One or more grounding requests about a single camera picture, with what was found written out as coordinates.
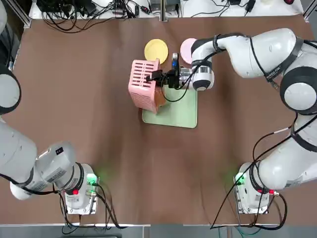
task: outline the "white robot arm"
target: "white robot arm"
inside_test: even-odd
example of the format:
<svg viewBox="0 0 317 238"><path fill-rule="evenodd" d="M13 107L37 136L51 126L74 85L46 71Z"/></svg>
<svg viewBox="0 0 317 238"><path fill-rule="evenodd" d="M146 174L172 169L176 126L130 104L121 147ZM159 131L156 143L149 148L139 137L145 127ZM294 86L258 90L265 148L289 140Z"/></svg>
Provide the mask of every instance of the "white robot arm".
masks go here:
<svg viewBox="0 0 317 238"><path fill-rule="evenodd" d="M21 87L13 73L0 65L0 116L13 111L21 101ZM89 165L76 163L69 142L56 143L38 156L35 143L0 120L0 176L11 181L12 194L25 200L51 183L65 192L66 205L78 214L90 212L91 179Z"/></svg>
<svg viewBox="0 0 317 238"><path fill-rule="evenodd" d="M254 37L241 34L215 36L197 40L192 46L192 71L202 59L214 52L228 51L234 70L243 78L265 76L279 89L281 100L299 115L293 126L297 130L317 114L317 49L312 42L295 36L289 29L277 29ZM196 90L211 88L214 83L211 57L192 77ZM280 87L274 78L283 75ZM239 213L258 213L264 188L281 190L317 179L317 121L277 147L258 163L259 172L251 167L237 186ZM236 179L251 163L242 165ZM260 213L268 204L263 194Z"/></svg>

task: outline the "pink plate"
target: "pink plate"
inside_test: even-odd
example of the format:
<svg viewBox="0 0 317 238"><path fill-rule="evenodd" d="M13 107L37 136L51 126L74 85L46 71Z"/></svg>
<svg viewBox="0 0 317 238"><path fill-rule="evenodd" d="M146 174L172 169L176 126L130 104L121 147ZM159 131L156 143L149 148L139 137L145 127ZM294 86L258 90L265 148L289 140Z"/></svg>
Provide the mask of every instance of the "pink plate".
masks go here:
<svg viewBox="0 0 317 238"><path fill-rule="evenodd" d="M180 47L180 55L182 56L183 60L188 64L192 63L191 47L195 41L196 39L189 38L185 40Z"/></svg>

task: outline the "pink basket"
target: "pink basket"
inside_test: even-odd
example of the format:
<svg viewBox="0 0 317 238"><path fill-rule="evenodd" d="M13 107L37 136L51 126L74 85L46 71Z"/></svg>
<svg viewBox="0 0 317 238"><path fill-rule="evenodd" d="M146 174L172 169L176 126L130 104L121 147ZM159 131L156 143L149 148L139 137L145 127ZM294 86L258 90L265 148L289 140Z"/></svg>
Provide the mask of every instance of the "pink basket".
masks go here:
<svg viewBox="0 0 317 238"><path fill-rule="evenodd" d="M134 60L132 63L129 93L138 108L158 112L160 105L165 103L161 88L154 81L147 82L146 77L159 69L159 59L156 61Z"/></svg>

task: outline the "brown table surface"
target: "brown table surface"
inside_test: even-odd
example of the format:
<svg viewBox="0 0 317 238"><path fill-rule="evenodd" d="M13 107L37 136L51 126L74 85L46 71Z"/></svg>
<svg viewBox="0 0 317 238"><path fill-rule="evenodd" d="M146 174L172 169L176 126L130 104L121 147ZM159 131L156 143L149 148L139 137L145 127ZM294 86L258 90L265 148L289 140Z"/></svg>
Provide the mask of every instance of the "brown table surface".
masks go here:
<svg viewBox="0 0 317 238"><path fill-rule="evenodd" d="M4 119L35 141L39 152L56 141L71 141L77 161L90 164L109 185L120 223L207 224L225 196L224 186L228 189L240 165L251 161L257 139L288 126L294 113L264 78L240 78L228 54L222 53L212 59L214 87L199 93L195 129L145 124L128 93L131 63L144 59L145 44L155 38L168 45L162 65L167 70L172 53L187 38L230 32L256 35L282 27L313 39L300 15L168 23L157 18L112 20L79 34L62 34L34 20L23 34L14 69L22 101ZM265 140L258 153L285 135ZM1 224L63 223L57 195L18 201L7 181L0 179L0 187ZM315 188L308 183L283 192L288 224L317 225ZM226 202L217 224L237 223L233 196L230 201L233 209ZM251 219L242 217L246 223ZM104 207L99 205L97 215L82 220L104 223ZM277 209L259 222L279 223Z"/></svg>

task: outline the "light green cutting board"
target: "light green cutting board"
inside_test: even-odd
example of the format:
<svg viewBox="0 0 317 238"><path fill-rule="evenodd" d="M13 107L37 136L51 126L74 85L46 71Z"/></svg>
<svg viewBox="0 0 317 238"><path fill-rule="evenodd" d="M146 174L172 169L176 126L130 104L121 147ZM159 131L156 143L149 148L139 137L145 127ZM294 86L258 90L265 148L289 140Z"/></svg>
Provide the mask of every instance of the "light green cutting board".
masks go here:
<svg viewBox="0 0 317 238"><path fill-rule="evenodd" d="M176 100L180 98L185 90L164 88L165 96L168 99ZM197 91L188 90L184 98L176 103L166 102L158 109L158 113L143 110L142 120L145 123L170 125L186 128L195 128L197 125Z"/></svg>

